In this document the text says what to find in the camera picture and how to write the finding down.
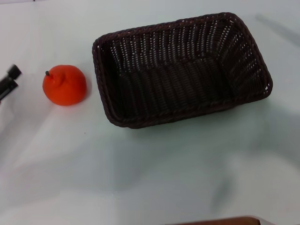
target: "plastic fruit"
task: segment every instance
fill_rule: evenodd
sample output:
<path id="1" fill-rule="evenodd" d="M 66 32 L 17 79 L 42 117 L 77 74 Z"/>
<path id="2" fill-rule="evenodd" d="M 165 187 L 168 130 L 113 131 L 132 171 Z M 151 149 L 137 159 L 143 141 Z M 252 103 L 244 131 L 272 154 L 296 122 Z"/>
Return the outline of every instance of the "plastic fruit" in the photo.
<path id="1" fill-rule="evenodd" d="M 57 105 L 73 105 L 81 102 L 86 95 L 86 80 L 77 67 L 55 66 L 46 71 L 43 81 L 46 96 Z"/>

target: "basket rim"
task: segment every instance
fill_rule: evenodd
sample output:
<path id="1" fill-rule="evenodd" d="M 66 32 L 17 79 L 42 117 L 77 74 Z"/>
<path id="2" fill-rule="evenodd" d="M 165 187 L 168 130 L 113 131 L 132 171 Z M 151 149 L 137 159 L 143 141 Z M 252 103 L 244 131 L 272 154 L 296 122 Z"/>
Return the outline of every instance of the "basket rim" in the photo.
<path id="1" fill-rule="evenodd" d="M 191 26 L 194 24 L 203 24 L 205 22 L 211 22 L 215 20 L 226 20 L 230 26 L 237 27 L 238 30 L 240 30 L 245 38 L 245 41 L 248 42 L 251 50 L 256 56 L 257 63 L 261 66 L 261 68 L 264 70 L 264 79 L 265 83 L 269 83 L 268 91 L 262 90 L 256 93 L 249 93 L 247 95 L 236 97 L 235 99 L 227 100 L 227 101 L 217 101 L 217 102 L 209 102 L 207 105 L 203 106 L 189 106 L 183 109 L 175 110 L 175 111 L 162 111 L 160 113 L 156 113 L 153 115 L 140 115 L 132 118 L 120 118 L 117 113 L 115 112 L 112 101 L 110 99 L 110 96 L 108 94 L 108 90 L 106 87 L 105 82 L 105 76 L 101 74 L 106 74 L 105 69 L 103 67 L 103 64 L 101 62 L 101 50 L 102 50 L 102 44 L 106 41 L 112 41 L 119 38 L 126 38 L 126 37 L 132 37 L 134 35 L 143 35 L 148 34 L 151 32 L 156 31 L 163 31 L 163 30 L 172 30 L 175 28 L 180 28 L 184 26 Z M 244 22 L 234 13 L 218 13 L 218 14 L 207 14 L 202 15 L 198 17 L 192 17 L 187 19 L 179 19 L 173 22 L 164 22 L 154 25 L 148 25 L 148 26 L 142 26 L 142 27 L 136 27 L 136 28 L 130 28 L 126 30 L 120 30 L 113 33 L 104 34 L 98 39 L 95 40 L 92 48 L 93 53 L 93 59 L 94 59 L 94 65 L 95 65 L 95 73 L 97 77 L 97 83 L 98 83 L 98 89 L 100 92 L 100 97 L 103 102 L 105 114 L 108 118 L 108 120 L 119 127 L 130 127 L 130 124 L 133 125 L 134 123 L 141 123 L 142 121 L 147 122 L 148 119 L 151 118 L 162 118 L 166 115 L 178 115 L 184 113 L 189 113 L 191 111 L 201 111 L 204 108 L 212 108 L 212 107 L 218 107 L 226 104 L 232 104 L 234 106 L 241 105 L 243 103 L 250 103 L 253 101 L 261 100 L 264 98 L 267 98 L 273 89 L 273 81 L 270 76 L 270 73 L 268 71 L 268 68 L 263 60 L 263 57 L 258 49 L 258 46 L 251 35 L 248 27 L 244 24 Z"/>

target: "brown wicker basket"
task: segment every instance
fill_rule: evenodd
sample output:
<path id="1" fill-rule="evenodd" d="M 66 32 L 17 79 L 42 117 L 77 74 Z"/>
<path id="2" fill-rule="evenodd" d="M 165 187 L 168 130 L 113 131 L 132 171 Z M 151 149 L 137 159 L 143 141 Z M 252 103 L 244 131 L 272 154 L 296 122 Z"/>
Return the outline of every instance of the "brown wicker basket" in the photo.
<path id="1" fill-rule="evenodd" d="M 205 115 L 272 91 L 252 35 L 232 13 L 106 34 L 92 52 L 106 116 L 119 127 Z"/>

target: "white table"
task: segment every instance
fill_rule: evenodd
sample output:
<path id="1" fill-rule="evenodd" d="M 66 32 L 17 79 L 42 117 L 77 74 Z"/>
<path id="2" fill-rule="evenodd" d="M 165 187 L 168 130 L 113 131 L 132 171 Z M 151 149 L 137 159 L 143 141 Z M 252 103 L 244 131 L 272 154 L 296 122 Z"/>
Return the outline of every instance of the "white table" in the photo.
<path id="1" fill-rule="evenodd" d="M 24 76 L 0 106 L 0 224 L 159 225 L 255 215 L 300 223 L 300 3 L 249 0 L 46 0 L 0 5 L 0 75 Z M 274 82 L 263 101 L 140 130 L 107 120 L 91 47 L 108 32 L 229 11 Z M 51 104 L 46 70 L 78 66 L 90 94 Z"/>

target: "white surface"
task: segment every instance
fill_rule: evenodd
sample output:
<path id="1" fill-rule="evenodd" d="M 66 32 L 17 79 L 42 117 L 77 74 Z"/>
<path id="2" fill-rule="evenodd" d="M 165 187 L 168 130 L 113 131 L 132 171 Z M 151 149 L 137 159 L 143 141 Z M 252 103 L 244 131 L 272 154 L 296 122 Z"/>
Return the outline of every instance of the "white surface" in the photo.
<path id="1" fill-rule="evenodd" d="M 255 215 L 300 223 L 300 46 L 257 15 L 300 31 L 297 1 L 49 0 L 0 5 L 0 224 L 159 225 Z M 274 81 L 233 110 L 140 130 L 105 117 L 91 47 L 108 32 L 222 11 L 249 27 Z M 90 96 L 52 105 L 44 72 L 78 66 Z"/>

